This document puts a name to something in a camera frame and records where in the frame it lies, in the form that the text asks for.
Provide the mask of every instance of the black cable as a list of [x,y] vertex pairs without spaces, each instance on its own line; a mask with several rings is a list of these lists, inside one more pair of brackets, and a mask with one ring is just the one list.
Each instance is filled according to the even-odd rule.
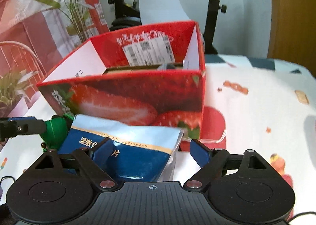
[[309,215],[309,214],[316,215],[316,212],[310,211],[310,212],[303,212],[303,213],[296,214],[296,215],[294,215],[291,219],[289,219],[289,220],[287,221],[287,223],[289,224],[291,221],[293,221],[293,220],[296,219],[297,217],[300,217],[300,216],[303,216],[303,215]]
[[3,177],[1,178],[1,180],[0,180],[0,187],[1,187],[2,181],[3,181],[4,179],[13,179],[13,181],[15,182],[15,178],[14,178],[14,177],[12,177],[12,176],[3,176]]

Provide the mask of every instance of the red box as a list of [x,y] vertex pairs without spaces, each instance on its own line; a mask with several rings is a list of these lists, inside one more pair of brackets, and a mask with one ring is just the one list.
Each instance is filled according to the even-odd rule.
[[[103,74],[108,68],[183,62],[182,69]],[[90,38],[38,84],[61,115],[72,112],[133,126],[185,126],[199,137],[205,61],[198,24],[171,22],[130,27]],[[188,151],[188,142],[182,144]]]

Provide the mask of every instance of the blue package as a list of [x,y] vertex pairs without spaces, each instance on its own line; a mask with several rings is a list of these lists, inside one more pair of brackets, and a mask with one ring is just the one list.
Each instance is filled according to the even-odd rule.
[[105,171],[117,182],[158,180],[171,154],[178,148],[182,130],[161,126],[128,126],[118,121],[77,115],[58,153],[113,141]]

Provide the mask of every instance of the silver screw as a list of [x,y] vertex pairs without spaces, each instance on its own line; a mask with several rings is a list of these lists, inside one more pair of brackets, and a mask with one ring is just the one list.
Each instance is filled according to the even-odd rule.
[[112,180],[104,180],[100,182],[100,187],[102,188],[112,188],[115,186],[115,182]]
[[198,180],[190,180],[186,184],[189,188],[200,188],[202,183]]

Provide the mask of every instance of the strawberry box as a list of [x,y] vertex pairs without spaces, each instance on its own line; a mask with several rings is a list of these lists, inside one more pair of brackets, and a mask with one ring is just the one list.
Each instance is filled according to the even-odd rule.
[[[205,92],[200,35],[194,21],[104,33],[68,54],[37,87],[59,115],[81,113],[132,126],[179,126],[188,129],[189,137],[199,138]],[[178,67],[152,69],[165,63]],[[106,72],[120,67],[125,70]],[[181,148],[188,150],[188,142]]]

